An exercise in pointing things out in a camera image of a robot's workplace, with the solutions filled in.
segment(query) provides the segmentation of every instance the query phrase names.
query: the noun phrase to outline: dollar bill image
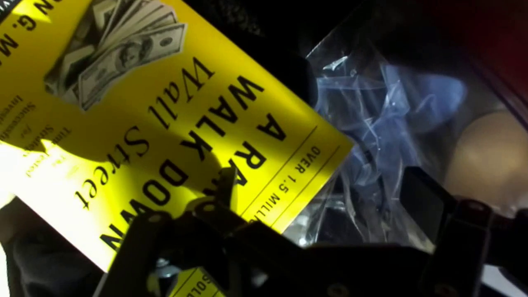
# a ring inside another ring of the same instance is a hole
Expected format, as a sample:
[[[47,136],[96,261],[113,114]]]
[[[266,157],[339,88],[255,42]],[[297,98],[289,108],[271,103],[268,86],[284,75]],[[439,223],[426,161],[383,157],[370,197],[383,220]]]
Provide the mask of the dollar bill image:
[[[48,93],[61,98],[78,81],[76,78],[94,52],[93,45],[86,45],[66,53],[47,76]]]
[[[113,32],[108,35],[103,45],[99,45],[98,53],[106,52],[108,48],[113,48],[121,40],[129,39],[131,35],[144,30],[146,27],[156,24],[159,19],[162,19],[169,7],[162,6],[160,2],[139,2],[141,6],[131,7],[132,14],[127,17],[123,17],[123,20],[113,29]]]
[[[127,12],[127,9],[131,9],[131,6],[134,4],[134,0],[118,0],[116,9],[113,10],[113,17],[108,22],[104,34],[99,40],[99,45],[104,43],[104,40],[109,37],[109,34],[116,29],[118,22],[124,17],[124,14]]]
[[[174,24],[164,29],[134,35],[106,52],[98,62],[86,68],[78,81],[80,103],[94,106],[109,86],[136,68],[180,53],[185,37],[185,25]]]
[[[104,0],[101,4],[94,4],[93,14],[94,14],[94,22],[98,27],[98,32],[104,32],[106,27],[109,25],[113,14],[116,10],[118,0]]]
[[[98,52],[104,52],[108,48],[116,47],[121,40],[131,39],[132,35],[152,32],[157,29],[164,29],[167,25],[177,24],[175,14],[170,9],[160,7],[157,12],[151,14],[146,20],[136,22],[136,25],[129,25],[127,29],[121,30],[116,39],[109,37],[103,48]]]

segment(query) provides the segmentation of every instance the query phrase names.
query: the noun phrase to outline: yellow paper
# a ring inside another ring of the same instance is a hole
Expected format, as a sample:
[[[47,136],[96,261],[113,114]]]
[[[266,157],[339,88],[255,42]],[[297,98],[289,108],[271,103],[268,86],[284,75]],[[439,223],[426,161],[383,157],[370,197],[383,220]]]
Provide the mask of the yellow paper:
[[[134,217],[182,215],[225,167],[231,208],[283,233],[352,147],[180,0],[22,0],[0,63],[2,192],[103,271]]]
[[[170,291],[170,297],[225,297],[217,288],[215,281],[202,270],[184,271],[179,274],[175,288]]]

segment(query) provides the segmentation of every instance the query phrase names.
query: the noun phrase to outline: black object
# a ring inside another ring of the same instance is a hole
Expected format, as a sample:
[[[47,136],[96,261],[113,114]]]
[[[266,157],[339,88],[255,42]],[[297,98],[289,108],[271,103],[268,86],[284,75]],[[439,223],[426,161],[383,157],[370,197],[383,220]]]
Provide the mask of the black object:
[[[103,273],[30,207],[15,199],[0,210],[17,217],[7,253],[12,297],[91,297]]]
[[[433,243],[439,241],[448,217],[457,207],[457,202],[418,167],[405,172],[400,202]]]
[[[255,6],[253,2],[185,0],[185,4],[292,90],[301,100],[314,106],[317,101],[317,85],[309,62],[292,47],[276,40],[284,35],[284,30],[264,30],[261,27],[263,15],[256,15],[248,9]]]
[[[165,213],[139,217],[98,294],[156,296],[149,293],[147,279],[159,258],[180,270],[203,268],[233,297],[500,296],[481,284],[486,263],[499,265],[520,284],[528,284],[525,212],[507,220],[479,202],[454,205],[424,175],[410,169],[406,180],[421,189],[424,200],[438,200],[439,194],[449,212],[429,225],[439,227],[441,233],[433,256],[403,246],[301,250],[263,223],[248,225],[231,213],[226,195],[233,184],[225,179],[218,199],[197,200],[179,220]],[[408,202],[416,194],[408,190]],[[266,281],[256,284],[256,273]]]
[[[0,2],[0,24],[10,15],[10,12],[19,6],[20,0],[4,0]]]
[[[218,30],[245,32],[263,37],[269,48],[309,55],[344,19],[352,12],[365,10],[373,2],[367,0],[306,0],[284,6],[281,0],[185,0]]]

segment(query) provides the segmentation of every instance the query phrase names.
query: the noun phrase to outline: money illustration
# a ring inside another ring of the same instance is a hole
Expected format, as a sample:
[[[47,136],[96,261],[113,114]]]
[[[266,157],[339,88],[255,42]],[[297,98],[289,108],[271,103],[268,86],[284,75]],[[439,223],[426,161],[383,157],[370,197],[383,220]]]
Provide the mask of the money illustration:
[[[45,88],[90,111],[134,70],[182,52],[185,25],[159,0],[96,0]]]

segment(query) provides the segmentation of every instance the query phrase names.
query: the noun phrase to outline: clear plastic bag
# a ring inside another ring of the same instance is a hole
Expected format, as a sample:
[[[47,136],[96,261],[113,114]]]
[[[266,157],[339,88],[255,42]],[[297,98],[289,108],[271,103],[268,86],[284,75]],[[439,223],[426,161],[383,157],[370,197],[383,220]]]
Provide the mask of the clear plastic bag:
[[[416,24],[383,7],[362,30],[355,20],[342,24],[309,55],[316,109],[357,146],[286,233],[297,245],[434,250],[398,202],[405,169],[421,167],[443,182],[464,129],[507,108],[444,40],[424,39],[434,35],[433,27]],[[420,48],[420,58],[387,50],[401,29],[423,32],[398,40]]]

